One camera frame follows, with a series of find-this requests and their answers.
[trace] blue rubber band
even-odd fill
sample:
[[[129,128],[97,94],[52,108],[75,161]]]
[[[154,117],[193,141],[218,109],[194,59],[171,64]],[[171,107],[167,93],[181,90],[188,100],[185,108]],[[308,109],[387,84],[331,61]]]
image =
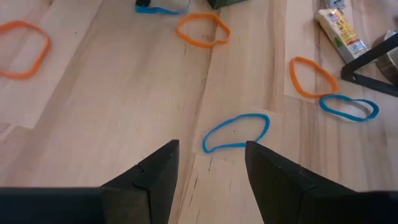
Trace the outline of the blue rubber band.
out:
[[[219,130],[220,128],[222,128],[222,127],[224,127],[226,125],[229,125],[229,124],[231,124],[231,123],[233,123],[233,122],[235,122],[235,121],[237,121],[237,120],[239,120],[241,118],[262,118],[265,121],[264,129],[261,131],[261,134],[256,138],[256,140],[254,140],[256,142],[258,142],[260,139],[262,139],[267,134],[269,126],[271,124],[271,121],[270,121],[269,117],[267,115],[265,115],[265,114],[260,114],[260,113],[241,114],[239,116],[236,116],[234,118],[231,118],[229,120],[226,120],[226,121],[220,123],[215,128],[210,130],[206,134],[205,138],[203,138],[203,142],[201,144],[202,148],[203,148],[203,151],[205,153],[212,153],[212,152],[216,151],[217,149],[222,149],[222,148],[227,148],[227,147],[246,147],[246,143],[245,142],[236,142],[236,143],[222,144],[222,145],[219,145],[219,146],[212,147],[211,149],[208,149],[207,146],[206,146],[207,139],[211,136],[211,134],[213,134],[215,131]]]
[[[367,103],[367,104],[371,105],[373,107],[373,111],[366,118],[360,118],[360,117],[357,117],[357,116],[354,116],[354,115],[351,115],[351,114],[348,114],[348,113],[344,113],[344,112],[341,112],[341,111],[337,111],[337,110],[331,109],[325,103],[325,100],[327,100],[329,98],[336,98],[336,99],[339,99],[339,100],[353,101],[353,102],[355,102],[355,101],[364,102],[364,103]],[[379,109],[378,105],[375,104],[374,102],[370,101],[370,100],[364,100],[364,99],[354,100],[354,99],[351,99],[348,96],[340,95],[340,94],[331,94],[331,95],[327,95],[327,96],[324,96],[324,97],[320,98],[319,99],[319,105],[321,106],[321,108],[324,111],[326,111],[328,113],[332,113],[332,114],[335,114],[335,115],[338,115],[338,116],[342,116],[344,118],[347,118],[347,119],[350,119],[350,120],[356,121],[356,122],[364,122],[364,121],[367,121],[369,119],[374,119],[380,112],[380,109]]]
[[[143,14],[167,14],[167,15],[181,15],[187,14],[189,5],[191,5],[191,0],[189,0],[187,6],[181,8],[180,10],[173,11],[170,9],[166,9],[163,7],[145,7],[145,6],[137,6],[136,5],[136,12],[143,13]]]

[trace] light wood surface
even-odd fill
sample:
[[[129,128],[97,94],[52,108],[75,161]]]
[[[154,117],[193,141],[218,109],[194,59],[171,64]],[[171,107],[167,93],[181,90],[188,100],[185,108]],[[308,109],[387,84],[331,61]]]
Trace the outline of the light wood surface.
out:
[[[396,28],[396,0],[346,4],[347,20],[368,46]],[[295,56],[339,77],[344,63],[313,21],[323,6],[320,0],[250,0],[224,7],[215,13],[231,28],[230,41],[201,49],[177,37],[178,17],[136,14],[130,0],[0,0],[1,23],[31,21],[53,40],[35,77],[0,77],[0,185],[101,185],[179,139],[170,223],[262,223],[243,149],[210,155],[201,149],[213,126],[259,112],[271,118],[260,143],[279,154],[354,190],[398,189],[397,98],[340,81],[340,93],[381,108],[375,120],[351,123],[325,114],[290,81],[287,64]],[[212,10],[193,0],[190,12]],[[211,21],[183,29],[202,40],[223,35]],[[25,30],[0,35],[0,67],[23,68],[36,38]],[[362,71],[383,80],[374,65]],[[307,91],[328,91],[312,69],[298,65],[297,73]],[[330,105],[363,114],[352,105]],[[241,120],[209,145],[253,139],[262,125]]]

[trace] black metal stand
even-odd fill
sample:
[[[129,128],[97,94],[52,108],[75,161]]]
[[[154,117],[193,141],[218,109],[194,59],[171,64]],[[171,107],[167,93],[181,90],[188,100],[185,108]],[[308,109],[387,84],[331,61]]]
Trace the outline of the black metal stand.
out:
[[[355,71],[358,69],[371,63],[373,60],[379,58],[396,47],[398,47],[398,34],[393,35],[379,44],[377,47],[371,49],[359,58],[345,65],[341,69],[341,79],[371,88],[376,91],[380,91],[382,93],[387,93],[392,96],[398,96],[398,86],[355,73]]]

